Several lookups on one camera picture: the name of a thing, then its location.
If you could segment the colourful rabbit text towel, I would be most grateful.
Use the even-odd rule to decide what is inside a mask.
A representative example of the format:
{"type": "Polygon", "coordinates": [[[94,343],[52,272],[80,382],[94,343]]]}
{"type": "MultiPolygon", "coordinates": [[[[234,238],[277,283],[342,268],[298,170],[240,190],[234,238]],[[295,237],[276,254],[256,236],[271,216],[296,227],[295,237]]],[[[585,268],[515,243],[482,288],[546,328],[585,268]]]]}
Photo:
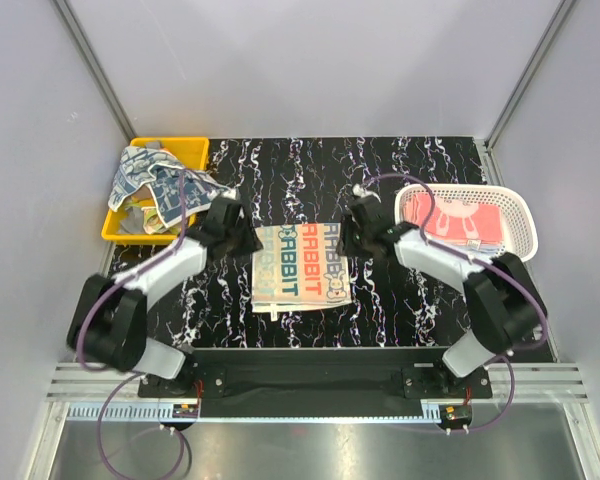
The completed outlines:
{"type": "Polygon", "coordinates": [[[348,260],[337,252],[338,223],[259,227],[252,257],[252,310],[281,313],[352,302],[348,260]]]}

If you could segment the pink rabbit towel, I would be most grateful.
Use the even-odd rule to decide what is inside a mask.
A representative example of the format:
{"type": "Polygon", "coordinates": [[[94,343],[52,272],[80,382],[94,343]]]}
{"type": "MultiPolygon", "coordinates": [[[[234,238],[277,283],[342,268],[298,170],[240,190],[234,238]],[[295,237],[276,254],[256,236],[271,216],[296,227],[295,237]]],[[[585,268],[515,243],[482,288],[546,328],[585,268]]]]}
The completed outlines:
{"type": "Polygon", "coordinates": [[[426,219],[426,235],[435,240],[473,249],[495,249],[504,245],[501,210],[496,205],[431,198],[425,192],[402,196],[397,203],[398,218],[417,226],[426,219]]]}

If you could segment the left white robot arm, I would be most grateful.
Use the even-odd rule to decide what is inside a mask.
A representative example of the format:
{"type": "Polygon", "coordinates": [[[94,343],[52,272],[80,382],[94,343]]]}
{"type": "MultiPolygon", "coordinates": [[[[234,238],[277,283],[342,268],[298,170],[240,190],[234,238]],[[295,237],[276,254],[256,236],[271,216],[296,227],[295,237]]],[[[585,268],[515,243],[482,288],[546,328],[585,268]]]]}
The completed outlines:
{"type": "Polygon", "coordinates": [[[196,382],[192,355],[148,337],[147,317],[165,295],[208,265],[262,249],[246,205],[230,193],[212,200],[199,225],[189,227],[159,254],[114,277],[84,283],[66,343],[87,370],[103,369],[161,378],[176,396],[196,382]]]}

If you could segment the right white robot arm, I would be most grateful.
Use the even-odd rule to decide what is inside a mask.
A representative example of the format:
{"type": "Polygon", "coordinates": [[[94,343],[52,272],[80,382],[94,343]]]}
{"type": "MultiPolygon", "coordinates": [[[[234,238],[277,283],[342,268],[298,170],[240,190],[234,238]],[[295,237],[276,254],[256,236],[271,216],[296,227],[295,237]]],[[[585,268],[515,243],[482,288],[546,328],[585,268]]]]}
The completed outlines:
{"type": "Polygon", "coordinates": [[[536,327],[547,333],[547,310],[521,259],[509,252],[490,258],[470,256],[427,239],[408,222],[395,224],[379,198],[353,195],[341,217],[338,253],[347,257],[387,259],[418,270],[464,296],[470,328],[442,355],[434,384],[456,396],[470,374],[491,360],[518,349],[531,349],[525,338],[536,327]]]}

